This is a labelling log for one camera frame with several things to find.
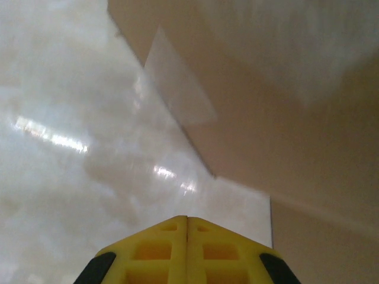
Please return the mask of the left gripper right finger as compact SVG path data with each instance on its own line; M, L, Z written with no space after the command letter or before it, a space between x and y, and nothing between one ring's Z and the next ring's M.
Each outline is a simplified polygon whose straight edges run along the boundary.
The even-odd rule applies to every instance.
M299 283L274 249L197 217L188 218L188 283Z

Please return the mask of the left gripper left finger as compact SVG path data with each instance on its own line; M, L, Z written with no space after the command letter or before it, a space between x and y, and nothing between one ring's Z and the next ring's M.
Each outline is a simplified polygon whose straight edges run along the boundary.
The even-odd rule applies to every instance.
M176 216L101 249L77 283L185 283L187 219Z

